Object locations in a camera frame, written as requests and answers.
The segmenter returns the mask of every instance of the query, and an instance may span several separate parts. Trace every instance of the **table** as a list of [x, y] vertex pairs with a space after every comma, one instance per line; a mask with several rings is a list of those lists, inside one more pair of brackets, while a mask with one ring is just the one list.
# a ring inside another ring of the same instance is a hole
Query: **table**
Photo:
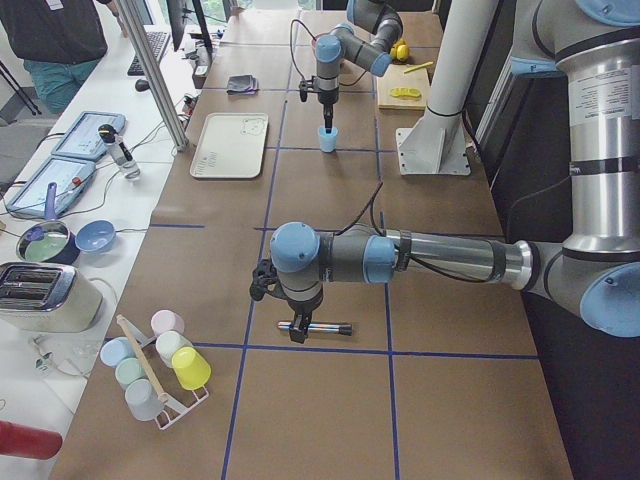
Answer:
[[[134, 83], [139, 77], [126, 75], [133, 56], [133, 47], [128, 39], [119, 37], [110, 40], [107, 54], [60, 116], [51, 133], [64, 132], [81, 112], [87, 110], [125, 114], [127, 125], [124, 141], [129, 147], [137, 144], [157, 126], [161, 118], [151, 92], [136, 92]], [[169, 52], [161, 63], [172, 100], [176, 103], [185, 93], [195, 93], [191, 83], [191, 68], [181, 56], [181, 53]], [[43, 142], [17, 180], [27, 180], [49, 156], [56, 142], [56, 138]], [[139, 181], [133, 183], [118, 175], [109, 188], [103, 207], [63, 219], [73, 232], [99, 218], [112, 221], [117, 229], [142, 231], [118, 234], [113, 249], [108, 253], [81, 254], [74, 263], [84, 276], [104, 279], [115, 292], [103, 282], [95, 283], [103, 293], [104, 300], [94, 324], [88, 330], [77, 334], [44, 334], [42, 348], [53, 352], [56, 362], [70, 360], [84, 372], [91, 370], [144, 239], [144, 229], [149, 224], [151, 212], [171, 169], [172, 146], [167, 130], [161, 128], [150, 143], [134, 151], [142, 170]], [[98, 163], [98, 167], [108, 162], [108, 157], [105, 157]], [[100, 205], [106, 183], [116, 170], [115, 165], [101, 168], [72, 211], [80, 212]], [[15, 188], [10, 189], [7, 198], [10, 199], [16, 191]], [[35, 223], [17, 220], [8, 215], [0, 218], [6, 223], [6, 229], [16, 234], [22, 234]], [[1, 263], [18, 261], [15, 254], [16, 241], [17, 238], [8, 234], [0, 235]], [[6, 400], [1, 411], [2, 419], [58, 431], [64, 436], [86, 380], [79, 377], [46, 384], [34, 368], [37, 356], [27, 345], [27, 340], [36, 336], [37, 332], [21, 331], [11, 324], [0, 322], [0, 378], [3, 386], [0, 398]], [[68, 365], [66, 369], [77, 373]], [[16, 480], [45, 479], [54, 462], [55, 458], [39, 461], [0, 456], [0, 471], [3, 472], [3, 477], [6, 475], [6, 478]]]
[[[289, 56], [294, 17], [313, 32], [344, 21], [340, 12], [236, 13], [187, 130], [197, 142], [210, 112], [267, 113], [261, 175], [196, 181], [194, 148], [176, 155], [117, 307], [147, 335], [155, 311], [179, 313], [213, 366], [211, 397], [161, 432], [131, 417], [113, 370], [97, 362], [51, 478], [570, 478], [517, 292], [418, 272], [388, 286], [326, 284], [314, 318], [348, 321], [355, 333], [304, 345], [275, 327], [291, 318], [285, 302], [250, 300], [251, 271], [277, 226], [339, 229], [379, 179], [387, 227], [502, 235], [478, 162], [464, 178], [400, 176], [395, 128], [419, 114], [378, 111], [370, 75], [341, 92], [337, 151], [318, 149], [322, 109], [299, 102]], [[403, 21], [413, 60], [436, 59], [437, 18]], [[313, 73], [299, 29], [295, 53]], [[359, 73], [344, 68], [345, 82]], [[261, 91], [228, 96], [228, 76], [246, 73]], [[120, 335], [112, 323], [107, 337]]]

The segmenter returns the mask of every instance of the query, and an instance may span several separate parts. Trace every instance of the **dish rack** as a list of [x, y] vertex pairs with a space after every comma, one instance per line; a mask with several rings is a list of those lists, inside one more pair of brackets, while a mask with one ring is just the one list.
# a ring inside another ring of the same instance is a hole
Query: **dish rack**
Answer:
[[136, 358], [140, 362], [140, 365], [142, 365], [144, 373], [147, 375], [156, 395], [158, 395], [158, 400], [160, 400], [165, 406], [164, 410], [154, 419], [160, 430], [166, 430], [209, 398], [209, 391], [206, 386], [191, 391], [193, 395], [193, 403], [190, 403], [189, 405], [185, 405], [185, 403], [188, 402], [180, 401], [173, 395], [169, 394], [160, 383], [160, 380], [158, 380], [158, 376], [143, 352], [143, 348], [151, 345], [155, 341], [156, 337], [147, 337], [123, 315], [116, 316], [116, 323], [122, 329], [127, 340], [129, 340]]

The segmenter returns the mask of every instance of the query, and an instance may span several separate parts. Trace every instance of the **pot handle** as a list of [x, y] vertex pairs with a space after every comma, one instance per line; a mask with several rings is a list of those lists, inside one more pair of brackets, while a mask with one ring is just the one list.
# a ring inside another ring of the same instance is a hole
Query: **pot handle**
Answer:
[[47, 186], [47, 197], [44, 201], [44, 219], [55, 220], [56, 219], [56, 182], [51, 182]]

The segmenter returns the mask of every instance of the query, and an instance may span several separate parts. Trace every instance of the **brown tabletop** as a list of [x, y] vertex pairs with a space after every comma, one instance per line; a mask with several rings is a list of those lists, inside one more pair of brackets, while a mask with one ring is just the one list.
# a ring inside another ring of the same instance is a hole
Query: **brown tabletop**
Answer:
[[[325, 284], [314, 320], [352, 323], [354, 335], [311, 334], [304, 345], [276, 329], [292, 318], [284, 301], [250, 300], [251, 272], [269, 255], [275, 228], [299, 220], [337, 230], [379, 179], [376, 210], [387, 227], [502, 235], [481, 164], [471, 161], [468, 177], [399, 174], [395, 129], [420, 114], [379, 111], [369, 74], [340, 93], [337, 150], [318, 149], [322, 107], [313, 96], [299, 101], [288, 48], [296, 16], [314, 33], [345, 21], [344, 12], [231, 18], [187, 135], [196, 143], [211, 112], [267, 113], [262, 172], [195, 180], [194, 147], [178, 154], [117, 310], [147, 335], [155, 311], [179, 313], [184, 335], [213, 367], [210, 398], [160, 431], [133, 419], [113, 369], [96, 362], [51, 478], [571, 478], [510, 288], [420, 272], [397, 274], [388, 286]], [[414, 63], [437, 58], [437, 18], [403, 21]], [[296, 32], [296, 59], [310, 77], [309, 38]], [[359, 75], [343, 68], [345, 83]], [[228, 96], [228, 77], [249, 73], [259, 93]], [[121, 335], [112, 325], [108, 337]]]

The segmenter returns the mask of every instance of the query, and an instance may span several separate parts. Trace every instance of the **blue bowl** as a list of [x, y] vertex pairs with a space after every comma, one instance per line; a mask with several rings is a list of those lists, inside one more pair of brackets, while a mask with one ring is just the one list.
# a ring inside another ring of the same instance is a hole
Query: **blue bowl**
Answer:
[[107, 220], [96, 220], [87, 223], [76, 234], [76, 247], [83, 252], [102, 253], [113, 246], [116, 229]]

